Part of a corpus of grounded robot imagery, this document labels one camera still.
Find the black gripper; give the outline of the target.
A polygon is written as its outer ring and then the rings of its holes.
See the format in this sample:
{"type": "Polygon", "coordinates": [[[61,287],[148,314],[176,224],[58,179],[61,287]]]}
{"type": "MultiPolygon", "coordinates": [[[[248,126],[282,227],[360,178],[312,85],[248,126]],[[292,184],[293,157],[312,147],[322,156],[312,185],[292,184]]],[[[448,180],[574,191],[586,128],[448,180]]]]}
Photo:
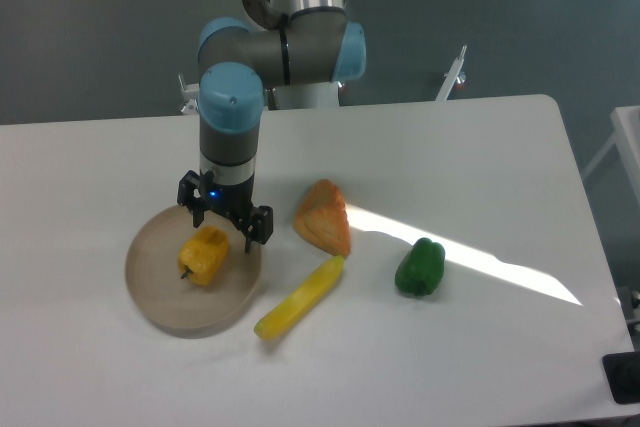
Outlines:
{"type": "Polygon", "coordinates": [[[179,181],[177,204],[186,207],[198,228],[210,211],[230,220],[245,238],[244,252],[254,243],[265,245],[273,234],[273,208],[252,203],[254,177],[235,185],[215,183],[211,172],[189,170],[179,181]]]}

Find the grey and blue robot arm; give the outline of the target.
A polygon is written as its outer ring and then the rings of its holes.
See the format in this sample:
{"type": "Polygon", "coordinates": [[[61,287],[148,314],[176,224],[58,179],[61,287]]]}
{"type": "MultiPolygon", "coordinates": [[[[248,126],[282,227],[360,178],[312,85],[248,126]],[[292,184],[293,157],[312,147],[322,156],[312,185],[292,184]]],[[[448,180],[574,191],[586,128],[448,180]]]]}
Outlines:
{"type": "Polygon", "coordinates": [[[261,115],[270,89],[360,78],[366,68],[363,28],[348,21],[345,0],[243,0],[260,25],[217,18],[201,31],[198,171],[179,182],[177,202],[199,227],[212,212],[231,222],[244,249],[273,233],[273,210],[252,202],[261,115]]]}

